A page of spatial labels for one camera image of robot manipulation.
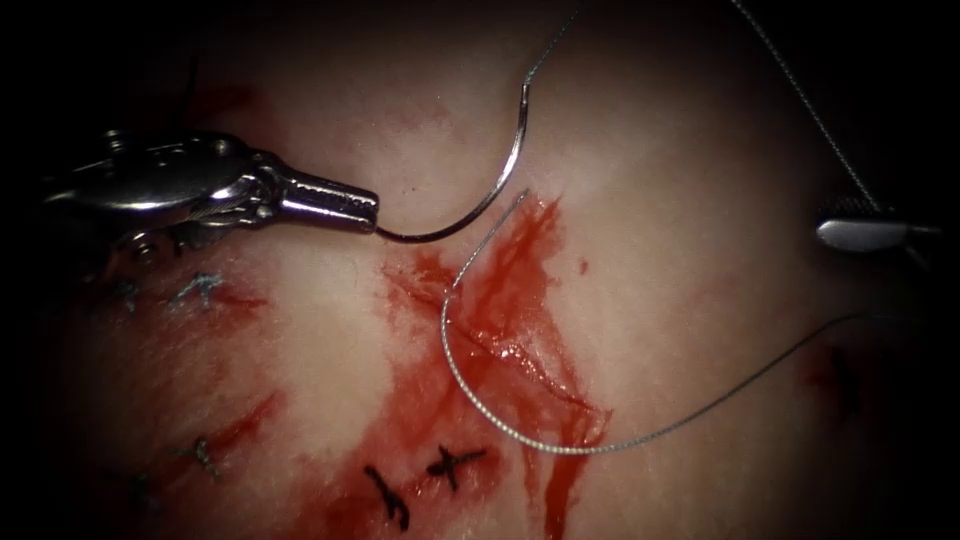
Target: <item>skin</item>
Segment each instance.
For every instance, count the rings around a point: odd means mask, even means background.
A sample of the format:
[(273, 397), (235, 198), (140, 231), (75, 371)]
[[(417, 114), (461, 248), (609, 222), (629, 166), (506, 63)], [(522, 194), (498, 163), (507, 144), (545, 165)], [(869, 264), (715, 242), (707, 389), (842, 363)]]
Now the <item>skin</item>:
[[(241, 11), (151, 56), (118, 90), (121, 109), (155, 122), (153, 105), (176, 102), (185, 59), (200, 50), (195, 99), (207, 105), (188, 115), (192, 125), (377, 192), (386, 227), (433, 230), (499, 173), (520, 81), (568, 4)], [(564, 243), (545, 270), (561, 285), (546, 309), (583, 392), (615, 411), (605, 442), (679, 419), (827, 319), (918, 311), (904, 267), (814, 242), (817, 205), (849, 181), (738, 20), (697, 8), (585, 12), (534, 79), (527, 144), (500, 203), (441, 244), (459, 264), (521, 189), (560, 201)], [(224, 97), (231, 92), (243, 96), (236, 105)], [(268, 253), (281, 276), (269, 298), (287, 321), (275, 373), (294, 389), (288, 422), (300, 436), (276, 448), (346, 453), (390, 391), (385, 352), (412, 346), (382, 316), (389, 284), (380, 269), (401, 261), (402, 248), (286, 225), (229, 242)], [(910, 407), (898, 389), (912, 382), (896, 380), (900, 362), (922, 358), (911, 338), (890, 326), (839, 328), (697, 422), (589, 459), (564, 536), (832, 536), (916, 525), (903, 478), (921, 449), (898, 436)], [(93, 340), (75, 339), (80, 348)], [(834, 347), (845, 351), (842, 369)], [(349, 362), (317, 367), (307, 351)], [(854, 390), (841, 381), (848, 371)], [(135, 408), (130, 387), (107, 392)], [(844, 392), (859, 406), (843, 405)], [(164, 429), (189, 433), (194, 420)], [(114, 433), (141, 429), (136, 415), (118, 422), (91, 420), (97, 427), (84, 437), (109, 447)], [(491, 444), (519, 463), (518, 445)], [(114, 452), (122, 460), (136, 449)], [(266, 456), (194, 531), (271, 530), (266, 516), (234, 518), (292, 482)], [(519, 471), (441, 536), (542, 537)]]

